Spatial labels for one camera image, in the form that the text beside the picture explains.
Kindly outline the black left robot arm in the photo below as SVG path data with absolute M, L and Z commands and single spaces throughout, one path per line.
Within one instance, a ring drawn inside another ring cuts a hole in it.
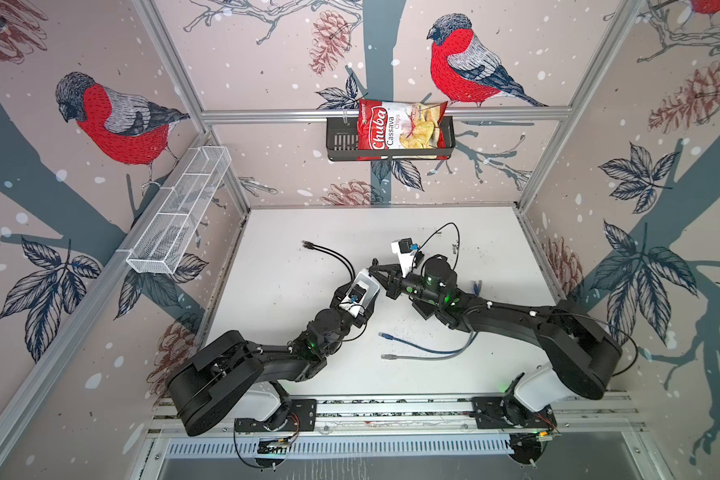
M 230 330 L 199 350 L 166 381 L 186 433 L 194 437 L 216 426 L 258 383 L 272 385 L 279 401 L 286 402 L 279 382 L 302 382 L 319 373 L 346 343 L 351 328 L 366 325 L 379 290 L 376 280 L 359 273 L 285 346 L 257 344 Z

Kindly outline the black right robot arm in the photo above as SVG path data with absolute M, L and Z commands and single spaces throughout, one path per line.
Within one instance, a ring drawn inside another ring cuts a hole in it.
M 544 351 L 547 362 L 513 379 L 491 420 L 528 427 L 551 404 L 578 396 L 601 400 L 622 357 L 622 348 L 598 322 L 555 306 L 529 307 L 496 302 L 457 286 L 457 274 L 444 257 L 428 260 L 422 272 L 404 273 L 399 265 L 374 261 L 368 273 L 396 299 L 405 294 L 419 315 L 435 317 L 451 330 L 490 333 L 523 341 Z

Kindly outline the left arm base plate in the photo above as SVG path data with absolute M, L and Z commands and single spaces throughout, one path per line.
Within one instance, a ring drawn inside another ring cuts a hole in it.
M 315 399 L 290 400 L 279 406 L 272 415 L 259 421 L 241 418 L 234 421 L 236 433 L 303 433 L 312 432 L 317 416 Z

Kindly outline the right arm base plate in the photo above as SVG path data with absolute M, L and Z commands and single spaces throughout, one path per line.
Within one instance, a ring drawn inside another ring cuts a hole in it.
M 550 406 L 539 412 L 532 412 L 519 402 L 501 396 L 472 397 L 470 403 L 470 417 L 475 419 L 479 430 L 557 428 L 557 421 Z

